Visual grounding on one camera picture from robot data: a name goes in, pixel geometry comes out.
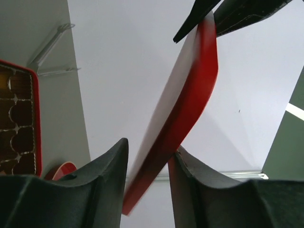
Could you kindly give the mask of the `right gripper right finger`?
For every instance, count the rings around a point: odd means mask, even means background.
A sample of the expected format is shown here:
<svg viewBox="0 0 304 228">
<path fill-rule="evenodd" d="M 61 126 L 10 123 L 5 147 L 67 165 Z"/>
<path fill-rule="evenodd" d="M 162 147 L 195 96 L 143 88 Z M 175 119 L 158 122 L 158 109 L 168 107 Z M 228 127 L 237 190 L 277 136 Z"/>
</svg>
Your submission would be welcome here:
<svg viewBox="0 0 304 228">
<path fill-rule="evenodd" d="M 304 184 L 293 180 L 241 182 L 207 166 L 180 147 L 169 176 L 178 228 L 301 228 Z"/>
</svg>

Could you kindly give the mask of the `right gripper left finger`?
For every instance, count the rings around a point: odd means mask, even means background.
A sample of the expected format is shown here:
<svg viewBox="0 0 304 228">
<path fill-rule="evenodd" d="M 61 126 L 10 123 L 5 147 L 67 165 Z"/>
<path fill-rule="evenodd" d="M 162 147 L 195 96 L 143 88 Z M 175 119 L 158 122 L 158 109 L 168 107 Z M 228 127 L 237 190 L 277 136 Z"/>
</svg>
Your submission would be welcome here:
<svg viewBox="0 0 304 228">
<path fill-rule="evenodd" d="M 53 181 L 33 175 L 0 178 L 3 228 L 117 228 L 128 163 L 128 140 Z"/>
</svg>

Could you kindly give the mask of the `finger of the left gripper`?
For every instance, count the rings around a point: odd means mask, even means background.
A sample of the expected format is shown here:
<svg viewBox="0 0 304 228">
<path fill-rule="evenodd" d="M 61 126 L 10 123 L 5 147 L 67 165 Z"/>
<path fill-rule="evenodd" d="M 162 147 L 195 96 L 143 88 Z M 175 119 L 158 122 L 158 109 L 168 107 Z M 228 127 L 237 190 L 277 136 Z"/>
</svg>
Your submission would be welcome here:
<svg viewBox="0 0 304 228">
<path fill-rule="evenodd" d="M 291 0 L 225 0 L 214 12 L 217 36 L 263 21 Z"/>
<path fill-rule="evenodd" d="M 213 11 L 214 8 L 216 10 L 219 9 L 219 6 L 223 3 L 222 0 L 195 0 L 192 6 L 192 9 L 185 19 L 184 23 L 176 33 L 173 38 L 174 43 L 179 43 L 184 37 L 186 37 L 193 28 L 195 28 L 198 24 L 200 24 L 208 13 L 212 12 L 214 15 L 214 21 L 216 25 L 217 37 L 223 36 L 218 31 L 218 17 L 216 13 Z"/>
</svg>

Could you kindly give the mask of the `red square box lid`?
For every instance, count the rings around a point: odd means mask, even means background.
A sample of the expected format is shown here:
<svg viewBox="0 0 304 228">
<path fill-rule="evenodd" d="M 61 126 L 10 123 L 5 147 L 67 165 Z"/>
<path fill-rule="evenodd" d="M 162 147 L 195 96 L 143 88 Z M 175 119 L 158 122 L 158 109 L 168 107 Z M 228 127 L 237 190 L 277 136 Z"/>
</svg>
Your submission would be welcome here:
<svg viewBox="0 0 304 228">
<path fill-rule="evenodd" d="M 205 109 L 218 75 L 213 12 L 187 35 L 130 169 L 122 213 L 129 215 Z"/>
</svg>

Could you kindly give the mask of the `red chocolate box tray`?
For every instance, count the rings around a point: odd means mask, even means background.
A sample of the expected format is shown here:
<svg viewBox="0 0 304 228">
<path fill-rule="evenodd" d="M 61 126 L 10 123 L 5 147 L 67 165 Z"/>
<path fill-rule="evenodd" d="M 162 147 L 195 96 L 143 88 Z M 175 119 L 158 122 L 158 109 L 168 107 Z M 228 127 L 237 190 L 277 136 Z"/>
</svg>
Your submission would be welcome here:
<svg viewBox="0 0 304 228">
<path fill-rule="evenodd" d="M 0 172 L 42 173 L 42 142 L 37 74 L 0 62 Z"/>
</svg>

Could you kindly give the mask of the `metal tongs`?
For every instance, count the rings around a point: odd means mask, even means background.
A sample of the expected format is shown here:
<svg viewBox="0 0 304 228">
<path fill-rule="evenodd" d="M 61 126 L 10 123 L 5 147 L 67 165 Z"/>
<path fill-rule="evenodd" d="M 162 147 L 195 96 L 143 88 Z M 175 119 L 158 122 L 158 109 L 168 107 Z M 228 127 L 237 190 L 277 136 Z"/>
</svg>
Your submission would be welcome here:
<svg viewBox="0 0 304 228">
<path fill-rule="evenodd" d="M 59 40 L 64 36 L 67 30 L 71 30 L 75 27 L 75 24 L 66 23 L 58 26 L 55 35 L 49 40 L 49 42 L 41 49 L 41 51 L 27 64 L 27 68 L 33 70 L 39 77 L 53 76 L 59 74 L 65 74 L 70 72 L 77 72 L 81 68 L 69 67 L 66 69 L 58 69 L 54 71 L 48 71 L 39 73 L 39 68 L 43 65 L 49 54 L 55 48 Z"/>
</svg>

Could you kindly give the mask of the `round red plate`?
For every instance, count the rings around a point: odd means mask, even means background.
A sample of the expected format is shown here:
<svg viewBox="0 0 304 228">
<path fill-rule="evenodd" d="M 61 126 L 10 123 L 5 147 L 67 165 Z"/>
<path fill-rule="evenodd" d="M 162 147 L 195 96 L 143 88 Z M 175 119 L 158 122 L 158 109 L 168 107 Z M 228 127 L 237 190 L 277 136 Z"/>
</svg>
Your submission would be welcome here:
<svg viewBox="0 0 304 228">
<path fill-rule="evenodd" d="M 77 167 L 72 162 L 68 161 L 50 169 L 50 171 L 46 174 L 44 179 L 49 181 L 57 181 L 76 170 Z"/>
</svg>

